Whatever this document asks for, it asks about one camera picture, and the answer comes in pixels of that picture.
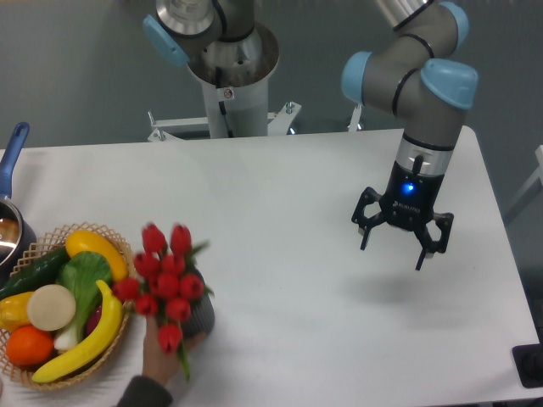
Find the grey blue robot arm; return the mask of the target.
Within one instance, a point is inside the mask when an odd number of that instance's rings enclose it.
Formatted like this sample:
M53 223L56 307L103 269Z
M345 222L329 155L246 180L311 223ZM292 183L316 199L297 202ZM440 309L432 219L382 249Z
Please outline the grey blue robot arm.
M414 233L426 259L446 251L454 220L434 203L479 82L474 68L451 59L469 23L450 2L380 1L378 8L395 42L382 53L352 55L341 89L405 128L385 192L365 189L352 221L363 237L384 223ZM271 134L268 80L278 43L251 1L158 1L143 30L163 59L200 82L212 137Z

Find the person's hand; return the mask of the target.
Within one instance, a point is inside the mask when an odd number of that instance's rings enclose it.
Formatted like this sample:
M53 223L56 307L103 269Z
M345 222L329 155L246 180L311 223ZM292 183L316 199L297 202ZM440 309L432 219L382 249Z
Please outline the person's hand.
M142 376L165 387L179 371L180 365L174 354L165 354L158 342L158 324L154 317L146 317L143 339Z

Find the dark grey sleeved forearm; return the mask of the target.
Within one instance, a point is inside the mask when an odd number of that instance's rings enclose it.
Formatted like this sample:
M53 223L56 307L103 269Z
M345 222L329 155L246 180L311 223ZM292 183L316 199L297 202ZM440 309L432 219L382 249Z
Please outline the dark grey sleeved forearm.
M146 376L134 376L116 406L168 407L172 402L170 392L163 385Z

